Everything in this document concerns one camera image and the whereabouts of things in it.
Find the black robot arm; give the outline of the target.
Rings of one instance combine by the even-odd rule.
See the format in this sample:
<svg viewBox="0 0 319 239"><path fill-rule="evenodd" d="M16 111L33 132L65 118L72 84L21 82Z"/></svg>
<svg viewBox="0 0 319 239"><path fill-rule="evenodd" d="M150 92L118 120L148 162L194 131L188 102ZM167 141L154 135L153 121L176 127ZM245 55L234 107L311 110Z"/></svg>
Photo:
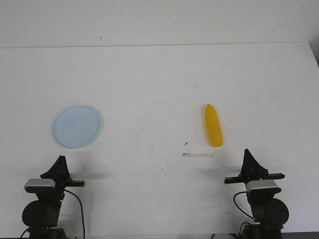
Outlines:
<svg viewBox="0 0 319 239"><path fill-rule="evenodd" d="M84 187L85 181L73 180L70 176L66 157L61 155L52 167L39 178L28 179L24 185L27 193L35 194L37 200L30 202L22 212L22 221L30 239L66 239L63 228L58 228L58 219L65 193L73 195L79 202L83 238L86 236L84 210L80 198L67 187Z"/></svg>
<svg viewBox="0 0 319 239"><path fill-rule="evenodd" d="M248 149L244 150L241 172L235 177L226 177L224 184L244 183L245 191L233 196L233 203L253 223L242 222L238 239L281 239L283 225L289 219L289 209L284 202L275 198L282 189L275 180L284 179L283 173L269 173L253 157ZM241 209L236 202L238 195L246 195L251 215Z"/></svg>

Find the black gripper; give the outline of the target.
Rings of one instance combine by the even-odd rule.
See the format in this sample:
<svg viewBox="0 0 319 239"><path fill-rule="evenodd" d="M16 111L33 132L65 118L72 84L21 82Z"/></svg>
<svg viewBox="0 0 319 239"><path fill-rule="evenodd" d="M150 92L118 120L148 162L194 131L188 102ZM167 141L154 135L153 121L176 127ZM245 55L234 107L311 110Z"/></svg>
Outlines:
<svg viewBox="0 0 319 239"><path fill-rule="evenodd" d="M269 174L268 170L262 167L253 157L249 149L244 150L243 164L239 176L225 177L224 184L245 183L256 180L279 180L284 179L285 174Z"/></svg>
<svg viewBox="0 0 319 239"><path fill-rule="evenodd" d="M84 187L84 180L73 180L70 176L66 157L60 155L53 166L45 173L41 174L41 179L52 179L55 186L50 192L50 197L62 197L67 187Z"/></svg>

